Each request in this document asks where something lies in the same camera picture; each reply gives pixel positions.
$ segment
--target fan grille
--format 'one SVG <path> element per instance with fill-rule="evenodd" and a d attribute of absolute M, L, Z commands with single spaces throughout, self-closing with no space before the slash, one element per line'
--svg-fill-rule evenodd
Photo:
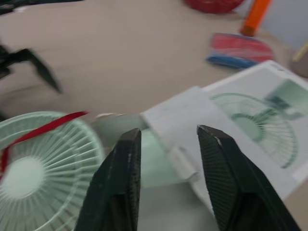
<path fill-rule="evenodd" d="M 37 112 L 1 122 L 0 148 L 62 116 Z M 14 165 L 22 161 L 33 163 L 33 169 L 27 169 L 28 164 L 13 176 Z M 102 161 L 99 139 L 79 119 L 16 144 L 0 185 L 0 230 L 73 230 L 90 180 Z M 37 173 L 39 180 L 27 172 Z"/>

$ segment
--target fan picture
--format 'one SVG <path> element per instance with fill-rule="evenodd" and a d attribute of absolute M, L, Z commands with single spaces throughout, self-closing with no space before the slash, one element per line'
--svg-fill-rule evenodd
<path fill-rule="evenodd" d="M 212 97 L 214 103 L 281 168 L 296 160 L 298 141 L 281 112 L 266 102 L 239 93 Z"/>

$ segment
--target white paper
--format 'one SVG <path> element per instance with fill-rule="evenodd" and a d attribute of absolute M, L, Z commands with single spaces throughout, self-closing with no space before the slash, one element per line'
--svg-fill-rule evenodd
<path fill-rule="evenodd" d="M 220 129 L 231 135 L 242 152 L 253 161 L 268 177 L 273 187 L 284 199 L 296 187 L 292 176 L 281 170 L 263 151 L 252 142 L 235 124 L 208 98 L 198 87 L 191 88 L 147 111 L 142 116 L 158 134 L 168 148 L 181 146 L 197 163 L 199 175 L 203 178 L 195 183 L 199 185 L 197 194 L 203 200 L 208 198 L 197 137 L 197 126 L 206 125 Z"/>

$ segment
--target red bowl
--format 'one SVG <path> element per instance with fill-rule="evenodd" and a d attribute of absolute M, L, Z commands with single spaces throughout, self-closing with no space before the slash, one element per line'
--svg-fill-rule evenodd
<path fill-rule="evenodd" d="M 184 0 L 191 8 L 204 13 L 229 13 L 244 0 Z"/>

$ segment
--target white wall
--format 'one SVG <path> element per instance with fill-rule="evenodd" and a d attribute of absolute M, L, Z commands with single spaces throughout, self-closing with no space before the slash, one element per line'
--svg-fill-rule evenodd
<path fill-rule="evenodd" d="M 252 0 L 236 11 L 246 15 Z M 308 0 L 273 0 L 263 27 L 297 49 L 308 40 Z"/>

